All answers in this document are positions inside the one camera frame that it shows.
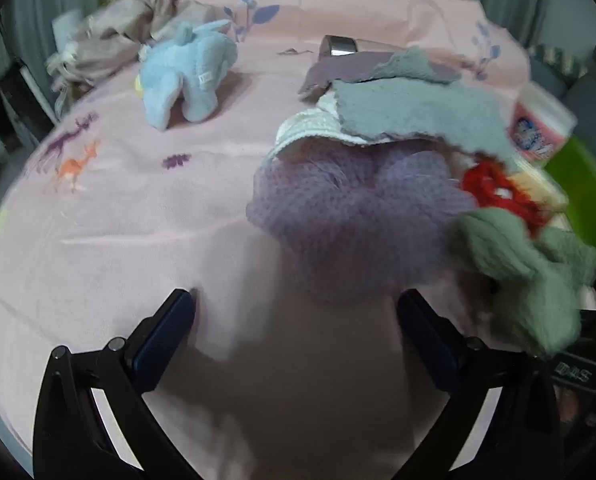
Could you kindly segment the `person's hand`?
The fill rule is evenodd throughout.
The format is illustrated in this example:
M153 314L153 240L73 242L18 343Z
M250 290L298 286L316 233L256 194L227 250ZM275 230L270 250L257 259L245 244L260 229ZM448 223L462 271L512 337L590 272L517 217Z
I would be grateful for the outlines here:
M596 396L584 392L556 387L560 425L565 430L575 424L596 428Z

